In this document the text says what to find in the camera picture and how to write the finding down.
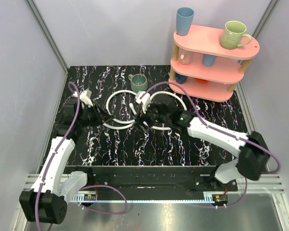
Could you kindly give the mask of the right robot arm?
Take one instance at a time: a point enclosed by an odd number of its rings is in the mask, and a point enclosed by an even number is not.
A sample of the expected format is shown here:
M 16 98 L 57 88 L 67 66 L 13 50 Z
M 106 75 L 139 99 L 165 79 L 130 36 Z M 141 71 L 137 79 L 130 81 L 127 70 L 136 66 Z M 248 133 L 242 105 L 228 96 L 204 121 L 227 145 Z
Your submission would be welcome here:
M 260 133 L 236 132 L 202 120 L 195 113 L 177 107 L 167 94 L 160 94 L 158 100 L 151 101 L 149 93 L 140 91 L 135 101 L 142 107 L 135 117 L 135 123 L 142 130 L 162 123 L 177 133 L 203 139 L 235 156 L 235 160 L 215 167 L 203 180 L 205 189 L 221 191 L 240 177 L 257 181 L 264 172 L 270 156 L 265 152 L 267 146 Z

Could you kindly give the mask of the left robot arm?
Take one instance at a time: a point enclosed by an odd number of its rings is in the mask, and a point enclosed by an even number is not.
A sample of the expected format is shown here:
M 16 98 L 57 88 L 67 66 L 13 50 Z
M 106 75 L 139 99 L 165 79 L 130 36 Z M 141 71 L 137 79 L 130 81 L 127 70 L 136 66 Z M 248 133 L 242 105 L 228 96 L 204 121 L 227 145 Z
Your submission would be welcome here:
M 94 178 L 83 171 L 73 171 L 61 181 L 66 163 L 86 127 L 98 127 L 113 118 L 91 100 L 69 99 L 55 127 L 51 148 L 44 166 L 28 191 L 22 191 L 19 202 L 27 221 L 61 224 L 67 205 L 82 188 L 94 186 Z

